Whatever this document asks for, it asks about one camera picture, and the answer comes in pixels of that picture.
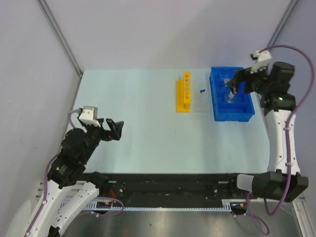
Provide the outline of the small glass jar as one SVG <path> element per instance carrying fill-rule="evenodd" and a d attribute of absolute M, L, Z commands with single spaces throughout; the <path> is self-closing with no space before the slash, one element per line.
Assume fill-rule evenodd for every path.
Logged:
<path fill-rule="evenodd" d="M 222 84 L 222 89 L 223 90 L 227 90 L 227 89 L 230 89 L 229 86 L 228 86 L 228 82 L 230 81 L 229 78 L 224 78 L 223 79 L 223 84 Z"/>

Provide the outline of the small clear glass beaker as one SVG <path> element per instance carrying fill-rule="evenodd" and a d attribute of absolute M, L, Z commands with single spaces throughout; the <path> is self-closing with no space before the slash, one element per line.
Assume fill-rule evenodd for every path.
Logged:
<path fill-rule="evenodd" d="M 219 75 L 221 78 L 229 78 L 229 74 L 230 74 L 230 72 L 227 69 L 220 69 L 219 70 Z"/>

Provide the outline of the glass flask with stopper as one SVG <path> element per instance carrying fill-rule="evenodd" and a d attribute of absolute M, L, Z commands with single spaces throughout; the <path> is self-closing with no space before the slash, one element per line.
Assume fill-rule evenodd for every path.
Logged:
<path fill-rule="evenodd" d="M 229 92 L 227 94 L 224 95 L 224 102 L 225 103 L 235 103 L 237 98 L 236 98 L 236 95 L 233 94 L 232 92 Z"/>

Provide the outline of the blue plastic tray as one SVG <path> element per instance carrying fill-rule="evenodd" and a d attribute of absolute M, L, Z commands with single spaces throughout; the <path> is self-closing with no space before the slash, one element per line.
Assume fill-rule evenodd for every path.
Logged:
<path fill-rule="evenodd" d="M 229 79 L 234 77 L 237 70 L 242 70 L 242 67 L 211 67 L 210 69 L 210 88 L 211 97 L 213 104 L 214 119 L 216 121 L 239 121 L 248 122 L 253 115 L 255 115 L 255 110 L 250 94 L 245 94 L 243 92 L 245 83 L 241 83 L 239 87 L 239 92 L 236 94 L 235 103 L 225 103 L 224 95 L 231 92 L 230 89 L 223 90 L 222 84 L 223 79 L 219 75 L 220 69 L 229 70 Z"/>

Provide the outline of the clear plastic well plate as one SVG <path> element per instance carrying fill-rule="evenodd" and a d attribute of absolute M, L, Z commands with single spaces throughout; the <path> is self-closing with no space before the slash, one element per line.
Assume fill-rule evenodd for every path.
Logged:
<path fill-rule="evenodd" d="M 199 91 L 193 95 L 193 112 L 200 114 L 208 113 L 208 97 L 206 92 L 200 93 Z"/>

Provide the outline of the yellow test tube rack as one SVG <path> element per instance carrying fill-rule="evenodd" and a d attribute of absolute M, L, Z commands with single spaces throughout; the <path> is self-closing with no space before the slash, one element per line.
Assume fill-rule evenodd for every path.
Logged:
<path fill-rule="evenodd" d="M 189 113 L 192 102 L 191 73 L 184 72 L 176 81 L 176 112 Z"/>

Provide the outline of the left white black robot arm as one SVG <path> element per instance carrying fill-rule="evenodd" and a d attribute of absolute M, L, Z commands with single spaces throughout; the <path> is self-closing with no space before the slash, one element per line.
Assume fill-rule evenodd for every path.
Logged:
<path fill-rule="evenodd" d="M 97 122 L 106 122 L 109 129 L 81 122 L 83 128 L 73 128 L 66 133 L 60 153 L 49 161 L 45 169 L 44 189 L 37 205 L 31 210 L 30 202 L 25 202 L 11 222 L 6 234 L 8 237 L 61 237 L 89 202 L 108 194 L 108 178 L 95 171 L 77 194 L 64 207 L 61 206 L 100 142 L 121 139 L 123 121 L 101 118 Z"/>

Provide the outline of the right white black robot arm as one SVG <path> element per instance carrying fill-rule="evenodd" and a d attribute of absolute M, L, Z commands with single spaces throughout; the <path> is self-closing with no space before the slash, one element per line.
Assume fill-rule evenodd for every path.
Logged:
<path fill-rule="evenodd" d="M 295 67 L 285 62 L 275 62 L 271 71 L 266 67 L 253 72 L 251 68 L 237 70 L 228 82 L 233 93 L 244 87 L 244 93 L 256 92 L 261 96 L 260 106 L 264 110 L 270 144 L 267 172 L 254 175 L 239 174 L 237 180 L 228 185 L 233 198 L 241 197 L 245 191 L 257 198 L 292 202 L 309 185 L 307 177 L 301 175 L 297 163 L 294 142 L 296 99 L 288 93 Z"/>

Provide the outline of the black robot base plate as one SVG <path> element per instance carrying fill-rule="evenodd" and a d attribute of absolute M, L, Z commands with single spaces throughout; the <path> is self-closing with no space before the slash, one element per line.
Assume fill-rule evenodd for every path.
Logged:
<path fill-rule="evenodd" d="M 129 208 L 213 208 L 245 199 L 234 174 L 106 173 L 117 198 Z"/>

